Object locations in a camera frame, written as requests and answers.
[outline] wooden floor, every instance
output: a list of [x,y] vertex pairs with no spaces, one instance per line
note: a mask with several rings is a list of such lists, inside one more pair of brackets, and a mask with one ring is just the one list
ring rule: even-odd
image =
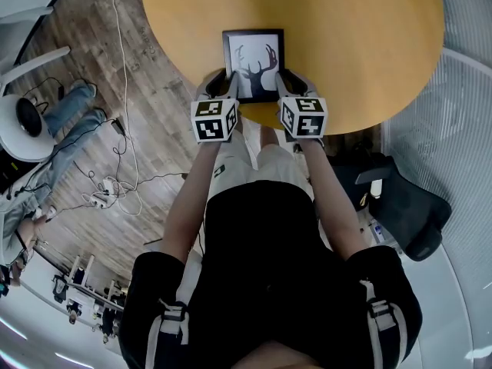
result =
[[[141,0],[116,0],[128,72],[128,110],[135,140],[139,181],[170,172],[189,171],[198,149],[189,123],[189,103],[194,94],[159,47],[149,27]],[[48,76],[59,79],[68,91],[74,79],[85,78],[98,86],[95,105],[115,115],[124,114],[125,79],[123,61],[111,0],[58,0],[55,12],[42,22],[22,61],[69,45],[71,53],[13,83],[9,91],[23,95]],[[53,105],[58,85],[47,81],[30,95]],[[252,153],[259,151],[258,126],[245,124]],[[329,138],[340,145],[362,135],[378,138],[378,129],[350,136]],[[95,173],[95,182],[114,176],[118,156],[113,147],[123,145],[110,125],[101,126],[77,158],[84,173]],[[122,156],[119,178],[134,184],[134,156],[129,148]],[[42,253],[65,269],[76,255],[86,261],[90,254],[99,267],[115,272],[123,285],[131,278],[135,258],[145,251],[144,243],[161,238],[173,198],[182,185],[180,177],[156,178],[138,186],[143,201],[139,216],[123,213],[116,204],[108,210],[79,208],[64,211],[39,232]],[[81,193],[95,187],[74,165],[55,188],[48,203],[58,210],[86,204]],[[120,201],[127,212],[139,208],[135,193]]]

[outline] deer antler artwork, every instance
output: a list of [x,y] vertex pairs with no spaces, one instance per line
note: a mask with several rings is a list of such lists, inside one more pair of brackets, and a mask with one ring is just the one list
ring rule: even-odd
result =
[[260,69],[258,72],[253,72],[251,70],[251,65],[248,64],[248,69],[245,69],[242,67],[242,61],[244,60],[242,54],[241,54],[241,50],[242,48],[244,47],[244,45],[241,45],[239,48],[237,48],[234,53],[236,54],[236,59],[238,60],[238,66],[239,66],[239,70],[242,71],[242,76],[245,77],[246,79],[249,79],[250,83],[251,83],[251,94],[253,97],[258,97],[258,96],[261,96],[261,95],[265,95],[267,94],[268,90],[265,90],[263,88],[263,85],[261,84],[261,76],[266,72],[266,71],[270,71],[270,70],[273,70],[275,67],[277,67],[277,64],[278,64],[278,59],[277,59],[277,53],[275,52],[275,50],[269,45],[267,44],[266,46],[266,50],[267,50],[267,53],[268,53],[268,59],[270,61],[268,67],[266,68],[262,68],[261,67],[261,63],[260,61],[258,60],[258,65],[260,66]]

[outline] white shorts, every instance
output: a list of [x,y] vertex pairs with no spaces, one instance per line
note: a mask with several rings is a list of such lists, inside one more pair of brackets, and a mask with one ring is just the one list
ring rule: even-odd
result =
[[254,181],[282,181],[302,188],[313,200],[311,185],[288,151],[278,145],[267,145],[258,154],[257,162],[255,170],[243,135],[234,130],[231,142],[222,144],[218,153],[208,199]]

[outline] framed picture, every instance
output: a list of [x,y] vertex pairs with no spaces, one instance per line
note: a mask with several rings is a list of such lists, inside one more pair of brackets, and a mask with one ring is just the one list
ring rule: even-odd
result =
[[278,100],[275,74],[284,69],[284,31],[234,30],[222,33],[228,78],[239,74],[239,102]]

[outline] yellow table top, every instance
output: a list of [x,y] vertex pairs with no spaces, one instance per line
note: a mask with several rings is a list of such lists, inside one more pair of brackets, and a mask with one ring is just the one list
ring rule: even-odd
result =
[[[151,28],[199,85],[224,67],[224,30],[283,28],[285,68],[309,78],[328,106],[326,134],[381,123],[417,97],[444,41],[442,0],[143,0]],[[281,128],[270,104],[243,116]]]

